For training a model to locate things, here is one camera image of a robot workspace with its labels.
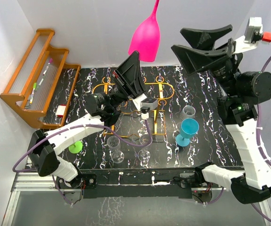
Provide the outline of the pink wine glass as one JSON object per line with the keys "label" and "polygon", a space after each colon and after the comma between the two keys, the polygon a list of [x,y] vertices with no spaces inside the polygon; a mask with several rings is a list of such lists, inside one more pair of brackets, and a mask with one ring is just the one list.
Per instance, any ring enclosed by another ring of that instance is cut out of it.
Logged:
{"label": "pink wine glass", "polygon": [[135,30],[128,49],[129,55],[137,51],[139,59],[148,63],[155,61],[160,44],[160,28],[157,21],[158,6],[159,0],[155,1],[151,15]]}

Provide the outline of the green wine glass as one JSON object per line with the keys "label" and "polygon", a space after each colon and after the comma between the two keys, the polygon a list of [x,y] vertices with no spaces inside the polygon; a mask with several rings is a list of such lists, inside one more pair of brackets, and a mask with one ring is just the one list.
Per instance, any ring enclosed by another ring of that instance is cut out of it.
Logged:
{"label": "green wine glass", "polygon": [[83,143],[81,140],[78,140],[77,142],[75,142],[74,144],[70,145],[68,147],[69,152],[72,154],[78,154],[82,151],[83,149]]}

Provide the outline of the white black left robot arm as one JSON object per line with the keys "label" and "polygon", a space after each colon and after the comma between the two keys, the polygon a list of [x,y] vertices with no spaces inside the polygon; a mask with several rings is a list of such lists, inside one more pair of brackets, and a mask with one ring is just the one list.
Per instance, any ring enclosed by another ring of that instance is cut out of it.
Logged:
{"label": "white black left robot arm", "polygon": [[41,177],[55,176],[72,187],[82,183],[82,173],[73,163],[60,157],[60,153],[77,141],[114,125],[121,112],[118,106],[130,99],[145,97],[138,51],[112,73],[114,88],[108,93],[95,93],[86,97],[87,114],[59,128],[33,133],[28,156]]}

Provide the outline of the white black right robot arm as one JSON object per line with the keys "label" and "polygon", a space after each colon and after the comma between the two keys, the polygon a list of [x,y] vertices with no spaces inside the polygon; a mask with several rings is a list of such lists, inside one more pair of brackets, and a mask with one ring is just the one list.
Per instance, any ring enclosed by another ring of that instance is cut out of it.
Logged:
{"label": "white black right robot arm", "polygon": [[260,136],[260,115],[256,105],[271,99],[271,73],[264,69],[240,72],[243,53],[261,41],[271,42],[271,32],[262,31],[259,18],[249,23],[240,38],[229,39],[216,48],[215,42],[232,31],[232,26],[214,30],[182,28],[189,46],[173,45],[172,51],[187,75],[210,71],[225,92],[217,99],[217,110],[231,134],[244,172],[218,167],[207,162],[195,168],[189,184],[205,187],[217,184],[232,191],[242,204],[262,202],[271,197],[271,160]]}

